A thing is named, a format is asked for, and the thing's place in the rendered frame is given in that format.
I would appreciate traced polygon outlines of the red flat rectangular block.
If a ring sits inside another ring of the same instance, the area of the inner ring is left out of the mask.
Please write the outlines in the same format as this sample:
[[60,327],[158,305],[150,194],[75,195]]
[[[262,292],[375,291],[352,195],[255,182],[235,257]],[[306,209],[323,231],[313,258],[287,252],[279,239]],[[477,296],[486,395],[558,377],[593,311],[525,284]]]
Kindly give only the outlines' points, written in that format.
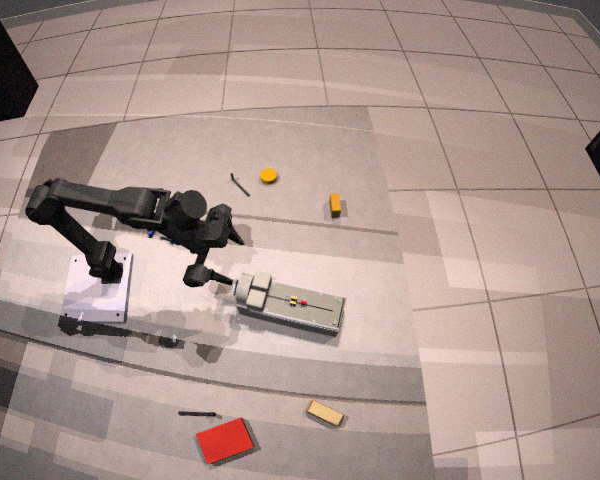
[[242,417],[199,432],[196,437],[207,464],[255,447]]

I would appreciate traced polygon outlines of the blue c-clamp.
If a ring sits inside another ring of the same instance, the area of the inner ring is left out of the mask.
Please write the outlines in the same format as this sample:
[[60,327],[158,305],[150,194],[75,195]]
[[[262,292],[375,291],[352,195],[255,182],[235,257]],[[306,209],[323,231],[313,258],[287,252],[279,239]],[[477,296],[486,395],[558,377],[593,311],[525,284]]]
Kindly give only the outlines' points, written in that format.
[[[149,235],[150,237],[153,237],[153,235],[154,235],[154,233],[155,233],[155,232],[156,232],[155,230],[152,230],[151,232],[147,232],[147,233],[148,233],[148,235]],[[168,237],[166,237],[166,236],[164,236],[164,235],[162,235],[162,234],[160,234],[160,238],[161,238],[161,239],[163,239],[163,238],[167,238],[167,239],[169,239]],[[171,242],[171,243],[175,243],[173,240],[171,240],[171,239],[169,239],[169,240],[170,240],[170,242]]]

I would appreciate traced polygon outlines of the short yellow cylinder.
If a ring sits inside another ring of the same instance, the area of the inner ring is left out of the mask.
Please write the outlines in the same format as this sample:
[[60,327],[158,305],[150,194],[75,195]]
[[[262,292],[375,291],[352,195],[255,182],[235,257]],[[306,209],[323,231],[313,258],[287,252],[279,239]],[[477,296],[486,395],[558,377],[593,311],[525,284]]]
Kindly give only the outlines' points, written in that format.
[[267,168],[267,169],[263,170],[261,173],[261,180],[262,180],[263,184],[265,184],[265,185],[271,185],[271,184],[275,183],[276,172],[271,168]]

